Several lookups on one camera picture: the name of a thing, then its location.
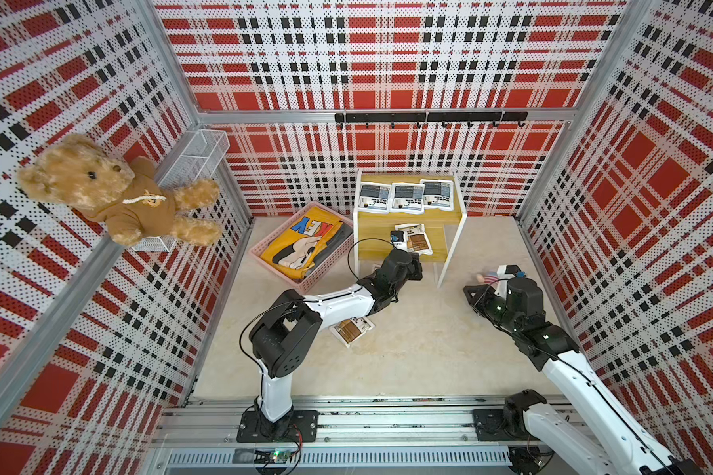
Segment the brown coffee bag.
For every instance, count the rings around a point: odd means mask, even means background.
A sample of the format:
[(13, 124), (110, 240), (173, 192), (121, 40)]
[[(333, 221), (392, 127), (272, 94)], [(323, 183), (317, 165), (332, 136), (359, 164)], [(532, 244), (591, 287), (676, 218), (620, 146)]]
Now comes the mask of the brown coffee bag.
[(357, 340), (371, 332), (376, 326), (369, 318), (351, 318), (329, 328), (330, 333), (350, 348)]
[(425, 232), (424, 224), (396, 225), (394, 230), (404, 231), (404, 233), (406, 233), (406, 251), (408, 251), (408, 253), (418, 253), (418, 255), (433, 254), (433, 249), (428, 235)]

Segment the grey coffee bag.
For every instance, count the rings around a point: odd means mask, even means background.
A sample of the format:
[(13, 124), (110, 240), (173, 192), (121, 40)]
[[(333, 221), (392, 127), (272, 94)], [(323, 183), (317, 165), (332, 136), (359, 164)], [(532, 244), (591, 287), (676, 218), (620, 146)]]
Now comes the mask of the grey coffee bag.
[(422, 179), (423, 206), (425, 209), (436, 209), (445, 212), (455, 210), (455, 187), (452, 180)]
[(360, 213), (387, 214), (390, 193), (389, 184), (362, 182), (358, 187), (356, 210)]
[(392, 184), (389, 201), (390, 213), (423, 214), (425, 210), (424, 193), (425, 185), (423, 183), (397, 182)]

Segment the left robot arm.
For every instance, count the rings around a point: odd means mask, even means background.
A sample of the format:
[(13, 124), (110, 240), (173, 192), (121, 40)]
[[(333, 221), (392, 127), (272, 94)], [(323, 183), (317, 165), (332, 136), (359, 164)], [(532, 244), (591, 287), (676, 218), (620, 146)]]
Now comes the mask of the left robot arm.
[(261, 392), (241, 417), (237, 441), (315, 441), (320, 413), (295, 409), (292, 377), (318, 334), (382, 311), (398, 301), (406, 282), (422, 278), (419, 255), (394, 249), (376, 271), (347, 289), (322, 296), (303, 296), (293, 289), (283, 292), (249, 331), (248, 356), (261, 370)]

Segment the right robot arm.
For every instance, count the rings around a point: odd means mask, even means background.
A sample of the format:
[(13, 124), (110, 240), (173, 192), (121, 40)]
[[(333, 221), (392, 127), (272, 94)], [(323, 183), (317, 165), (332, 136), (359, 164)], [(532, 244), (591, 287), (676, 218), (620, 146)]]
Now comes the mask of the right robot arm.
[(544, 374), (582, 417), (590, 435), (573, 427), (534, 391), (510, 397), (513, 433), (548, 445), (578, 474), (698, 474), (659, 443), (600, 381), (578, 344), (548, 321), (544, 294), (528, 277), (463, 287), (475, 314), (510, 336), (519, 352)]

